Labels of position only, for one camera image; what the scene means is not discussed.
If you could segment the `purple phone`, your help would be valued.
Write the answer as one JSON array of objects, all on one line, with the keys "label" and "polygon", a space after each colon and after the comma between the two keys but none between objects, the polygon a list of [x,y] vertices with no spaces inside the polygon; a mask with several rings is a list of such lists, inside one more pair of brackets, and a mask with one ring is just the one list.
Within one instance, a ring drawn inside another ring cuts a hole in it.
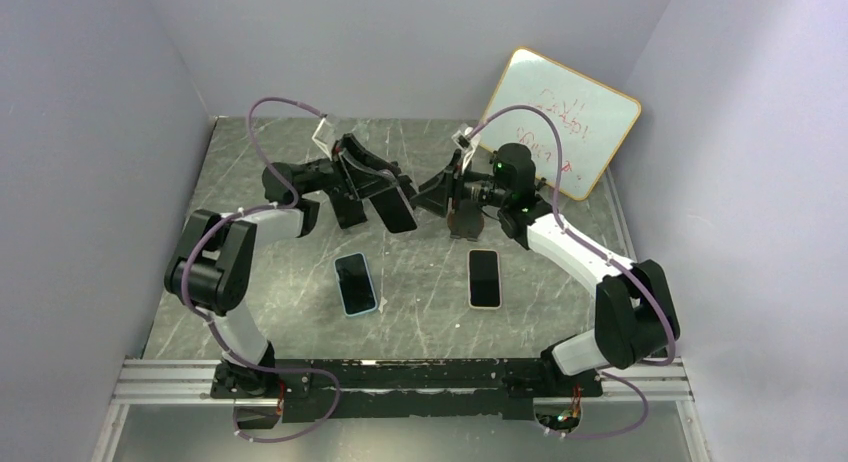
[{"label": "purple phone", "polygon": [[386,230],[392,234],[411,232],[418,228],[408,198],[400,188],[392,188],[369,198]]}]

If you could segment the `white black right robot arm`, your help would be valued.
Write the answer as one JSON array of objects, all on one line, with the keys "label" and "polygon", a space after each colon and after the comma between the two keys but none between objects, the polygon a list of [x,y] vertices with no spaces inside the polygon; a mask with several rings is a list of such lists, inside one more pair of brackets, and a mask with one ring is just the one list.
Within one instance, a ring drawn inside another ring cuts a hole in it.
[{"label": "white black right robot arm", "polygon": [[595,242],[538,193],[536,167],[528,147],[508,143],[496,150],[489,175],[466,170],[455,152],[438,175],[419,187],[413,202],[450,217],[464,202],[491,206],[505,235],[563,269],[595,302],[591,329],[551,345],[550,362],[539,373],[542,388],[562,396],[578,374],[626,369],[665,349],[674,358],[679,322],[663,268],[653,260],[634,262]]}]

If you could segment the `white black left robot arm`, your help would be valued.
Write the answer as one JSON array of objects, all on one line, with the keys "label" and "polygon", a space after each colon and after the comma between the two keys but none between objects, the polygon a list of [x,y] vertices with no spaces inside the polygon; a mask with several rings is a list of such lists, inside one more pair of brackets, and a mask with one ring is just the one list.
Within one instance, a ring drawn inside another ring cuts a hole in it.
[{"label": "white black left robot arm", "polygon": [[245,296],[255,251],[309,235],[327,195],[336,222],[350,229],[367,222],[364,204],[391,233],[417,227],[413,180],[397,162],[368,151],[345,134],[327,155],[305,163],[273,162],[262,173],[265,204],[224,214],[199,209],[188,218],[164,274],[164,288],[209,327],[222,345],[215,377],[226,395],[278,395],[292,375],[278,375],[272,343],[257,327]]}]

